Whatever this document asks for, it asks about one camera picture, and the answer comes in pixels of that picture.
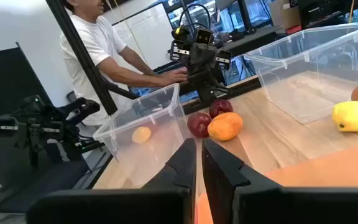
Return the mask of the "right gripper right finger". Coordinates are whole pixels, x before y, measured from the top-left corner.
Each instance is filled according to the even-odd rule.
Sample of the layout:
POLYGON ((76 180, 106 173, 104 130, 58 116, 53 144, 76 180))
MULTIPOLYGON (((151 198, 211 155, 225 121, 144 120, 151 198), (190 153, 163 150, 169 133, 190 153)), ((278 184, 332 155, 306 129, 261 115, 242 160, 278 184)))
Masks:
POLYGON ((284 187, 210 139, 202 157, 214 224, 358 224, 358 188, 284 187))

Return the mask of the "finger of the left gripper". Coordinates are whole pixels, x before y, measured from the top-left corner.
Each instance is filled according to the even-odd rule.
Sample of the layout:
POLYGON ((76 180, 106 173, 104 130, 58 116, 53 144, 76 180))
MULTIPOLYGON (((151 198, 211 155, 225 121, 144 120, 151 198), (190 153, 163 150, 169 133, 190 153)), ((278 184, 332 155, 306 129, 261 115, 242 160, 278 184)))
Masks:
POLYGON ((205 74, 193 74, 188 77, 189 84, 198 92, 200 102, 209 100, 208 76, 205 74))
POLYGON ((220 92, 222 94, 229 94, 229 89, 225 86, 222 86, 218 83, 218 81, 214 78, 213 74, 208 75, 209 78, 209 88, 210 88, 210 98, 211 100, 215 100, 218 97, 216 96, 215 92, 220 92))

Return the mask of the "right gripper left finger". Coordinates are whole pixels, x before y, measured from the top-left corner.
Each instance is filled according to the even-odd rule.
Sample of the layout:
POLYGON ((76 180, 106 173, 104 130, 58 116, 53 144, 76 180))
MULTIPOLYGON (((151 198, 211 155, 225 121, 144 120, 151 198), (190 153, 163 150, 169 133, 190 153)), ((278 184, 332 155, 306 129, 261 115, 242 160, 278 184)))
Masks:
POLYGON ((27 224, 194 224, 196 143, 184 140, 140 189, 59 190, 36 201, 27 224))

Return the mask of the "clear plastic bin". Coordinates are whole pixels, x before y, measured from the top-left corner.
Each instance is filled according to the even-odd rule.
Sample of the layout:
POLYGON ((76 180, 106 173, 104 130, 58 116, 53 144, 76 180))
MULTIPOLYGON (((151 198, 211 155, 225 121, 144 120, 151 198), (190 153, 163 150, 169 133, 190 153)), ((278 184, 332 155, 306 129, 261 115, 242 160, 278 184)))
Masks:
POLYGON ((132 100, 94 133, 94 139, 104 143, 113 156, 96 189, 143 186, 190 137, 179 92, 180 86, 173 84, 132 100), (150 128, 152 135, 136 144, 132 133, 141 126, 150 128))
POLYGON ((358 22, 310 28, 247 52, 267 99, 300 123, 328 116, 358 85, 358 22))

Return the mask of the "yellow lemon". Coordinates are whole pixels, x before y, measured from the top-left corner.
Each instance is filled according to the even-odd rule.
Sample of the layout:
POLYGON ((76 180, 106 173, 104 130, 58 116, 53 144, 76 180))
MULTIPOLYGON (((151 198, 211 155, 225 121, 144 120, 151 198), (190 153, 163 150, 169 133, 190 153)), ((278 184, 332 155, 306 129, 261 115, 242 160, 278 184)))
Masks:
POLYGON ((152 132, 150 128, 141 126, 134 130, 132 133, 132 142, 136 144, 142 144, 149 140, 151 137, 152 132))
POLYGON ((334 105, 332 119, 342 132, 358 132, 358 101, 345 101, 334 105))

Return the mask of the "black desk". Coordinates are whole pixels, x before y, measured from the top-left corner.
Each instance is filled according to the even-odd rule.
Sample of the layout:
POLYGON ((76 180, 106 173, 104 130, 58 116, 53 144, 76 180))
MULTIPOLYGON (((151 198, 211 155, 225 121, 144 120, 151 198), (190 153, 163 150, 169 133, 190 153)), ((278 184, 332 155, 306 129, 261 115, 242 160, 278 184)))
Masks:
POLYGON ((277 32, 284 31, 285 29, 281 26, 262 27, 257 29, 256 33, 246 35, 240 40, 224 43, 220 50, 231 52, 232 56, 236 57, 276 41, 277 32))

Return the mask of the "whiteboard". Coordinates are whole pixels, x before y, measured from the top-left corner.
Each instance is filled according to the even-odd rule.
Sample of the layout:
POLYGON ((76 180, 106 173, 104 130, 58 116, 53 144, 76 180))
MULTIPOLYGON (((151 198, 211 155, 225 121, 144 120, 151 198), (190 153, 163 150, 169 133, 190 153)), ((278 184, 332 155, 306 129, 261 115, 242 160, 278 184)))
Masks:
POLYGON ((161 2, 113 23, 112 27, 150 68, 171 62, 168 51, 173 28, 161 2))

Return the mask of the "orange plastic tray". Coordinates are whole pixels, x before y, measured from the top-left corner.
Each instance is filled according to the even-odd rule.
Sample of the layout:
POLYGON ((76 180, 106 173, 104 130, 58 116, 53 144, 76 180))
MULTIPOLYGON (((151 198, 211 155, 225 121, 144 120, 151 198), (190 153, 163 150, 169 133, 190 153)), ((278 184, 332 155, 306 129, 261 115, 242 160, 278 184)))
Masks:
MULTIPOLYGON (((284 187, 358 188, 358 148, 262 174, 284 187)), ((196 224, 214 224, 207 193, 196 206, 196 224)))

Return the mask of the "cardboard box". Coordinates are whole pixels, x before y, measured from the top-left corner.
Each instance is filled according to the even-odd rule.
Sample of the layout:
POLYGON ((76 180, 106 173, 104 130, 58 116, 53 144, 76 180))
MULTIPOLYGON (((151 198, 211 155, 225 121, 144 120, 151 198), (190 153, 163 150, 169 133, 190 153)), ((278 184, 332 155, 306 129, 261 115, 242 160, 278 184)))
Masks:
POLYGON ((297 0, 273 0, 268 8, 275 26, 289 29, 301 24, 297 0))

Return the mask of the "small red box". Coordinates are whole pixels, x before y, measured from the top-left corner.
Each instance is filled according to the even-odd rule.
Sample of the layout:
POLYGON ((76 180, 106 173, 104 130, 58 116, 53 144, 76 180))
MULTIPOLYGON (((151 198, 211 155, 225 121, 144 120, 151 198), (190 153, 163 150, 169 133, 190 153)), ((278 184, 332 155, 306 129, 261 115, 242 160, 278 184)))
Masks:
POLYGON ((289 27, 287 28, 285 31, 286 31, 286 34, 287 35, 291 35, 291 34, 294 34, 294 33, 297 33, 299 31, 302 30, 302 26, 301 25, 295 25, 295 26, 292 26, 292 27, 289 27))

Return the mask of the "person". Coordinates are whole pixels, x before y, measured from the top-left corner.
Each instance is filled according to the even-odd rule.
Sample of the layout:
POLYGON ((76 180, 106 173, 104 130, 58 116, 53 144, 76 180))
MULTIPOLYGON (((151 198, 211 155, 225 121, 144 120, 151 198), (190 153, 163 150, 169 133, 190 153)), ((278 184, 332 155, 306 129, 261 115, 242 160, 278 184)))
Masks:
MULTIPOLYGON (((96 68, 110 83, 125 89, 126 87, 161 88, 187 81, 185 67, 157 75, 138 53, 122 41, 109 21, 103 17, 102 0, 60 0, 60 2, 72 12, 70 19, 85 49, 96 68), (123 58, 142 73, 121 67, 115 60, 116 56, 123 58)), ((109 119, 109 115, 64 34, 60 36, 60 48, 76 97, 93 100, 101 107, 97 113, 89 115, 83 122, 90 126, 104 124, 109 119)))

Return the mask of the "dark office chair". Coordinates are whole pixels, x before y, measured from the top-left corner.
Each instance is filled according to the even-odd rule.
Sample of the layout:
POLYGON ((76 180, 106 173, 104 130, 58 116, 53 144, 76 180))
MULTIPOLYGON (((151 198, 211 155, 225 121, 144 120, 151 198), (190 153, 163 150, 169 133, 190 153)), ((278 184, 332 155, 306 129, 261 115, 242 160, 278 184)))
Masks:
POLYGON ((0 213, 24 214, 44 195, 72 189, 88 171, 83 160, 54 163, 41 156, 33 168, 26 153, 0 152, 0 213))

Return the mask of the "black upright panel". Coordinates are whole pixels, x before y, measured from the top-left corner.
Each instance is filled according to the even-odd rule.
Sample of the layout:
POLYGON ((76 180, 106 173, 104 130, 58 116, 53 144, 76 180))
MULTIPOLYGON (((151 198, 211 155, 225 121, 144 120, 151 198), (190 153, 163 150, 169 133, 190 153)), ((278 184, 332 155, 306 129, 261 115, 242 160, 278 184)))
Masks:
POLYGON ((33 95, 51 103, 20 45, 0 50, 0 116, 19 109, 23 99, 33 95))

